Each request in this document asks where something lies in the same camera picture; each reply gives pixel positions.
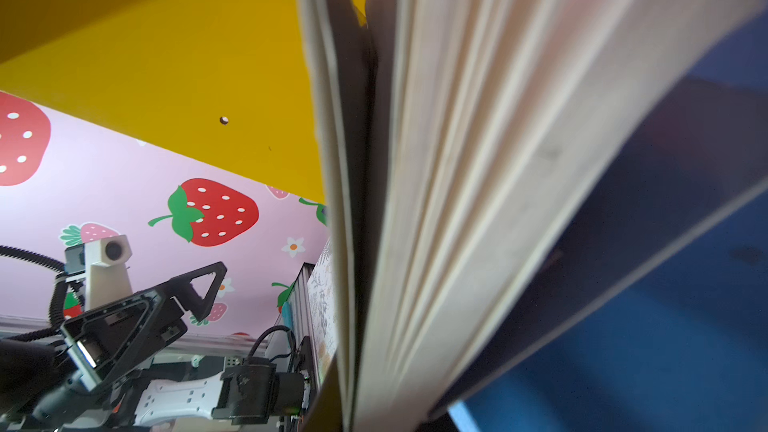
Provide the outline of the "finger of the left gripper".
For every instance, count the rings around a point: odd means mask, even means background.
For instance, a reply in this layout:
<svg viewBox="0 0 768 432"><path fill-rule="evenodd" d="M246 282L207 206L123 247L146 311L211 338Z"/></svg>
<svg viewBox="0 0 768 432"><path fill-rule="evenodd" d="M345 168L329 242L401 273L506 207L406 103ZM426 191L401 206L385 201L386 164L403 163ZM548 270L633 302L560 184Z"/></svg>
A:
<svg viewBox="0 0 768 432"><path fill-rule="evenodd" d="M213 308L226 273L225 264L215 262L171 278L167 281L166 289L185 311L190 312L196 321L202 322Z"/></svg>

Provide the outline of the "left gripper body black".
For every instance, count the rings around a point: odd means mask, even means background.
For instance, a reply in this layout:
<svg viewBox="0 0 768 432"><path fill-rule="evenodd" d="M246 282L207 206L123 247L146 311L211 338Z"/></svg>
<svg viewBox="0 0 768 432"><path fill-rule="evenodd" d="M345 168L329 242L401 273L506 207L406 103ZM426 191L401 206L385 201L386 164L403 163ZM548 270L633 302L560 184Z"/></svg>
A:
<svg viewBox="0 0 768 432"><path fill-rule="evenodd" d="M64 320L66 295L57 287L49 308L66 350L33 381L36 396L99 395L187 331L187 287L153 287Z"/></svg>

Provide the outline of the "dark portrait cover book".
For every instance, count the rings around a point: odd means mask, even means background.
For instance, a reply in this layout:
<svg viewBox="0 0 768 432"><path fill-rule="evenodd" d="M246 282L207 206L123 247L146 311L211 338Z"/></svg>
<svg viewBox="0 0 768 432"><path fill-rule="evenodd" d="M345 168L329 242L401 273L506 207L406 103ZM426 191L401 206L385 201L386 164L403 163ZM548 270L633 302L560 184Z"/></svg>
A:
<svg viewBox="0 0 768 432"><path fill-rule="evenodd" d="M298 0L339 400L411 431L491 340L630 134L767 0Z"/></svg>

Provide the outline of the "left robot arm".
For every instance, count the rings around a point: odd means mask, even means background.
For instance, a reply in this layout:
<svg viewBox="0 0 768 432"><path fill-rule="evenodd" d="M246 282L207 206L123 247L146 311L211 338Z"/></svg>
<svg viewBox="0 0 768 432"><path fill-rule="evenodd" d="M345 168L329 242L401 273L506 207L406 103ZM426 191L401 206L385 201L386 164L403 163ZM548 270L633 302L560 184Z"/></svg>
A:
<svg viewBox="0 0 768 432"><path fill-rule="evenodd" d="M147 431L180 418L234 426L275 420L295 431L316 394L307 338L283 326L287 349L262 357L251 348L209 376L157 370L151 359L187 330L183 316L210 316L227 269L220 262L152 288L102 299L101 278L125 274L126 243L109 239L64 260L5 246L5 258L55 274L44 329L1 341L1 427L6 431Z"/></svg>

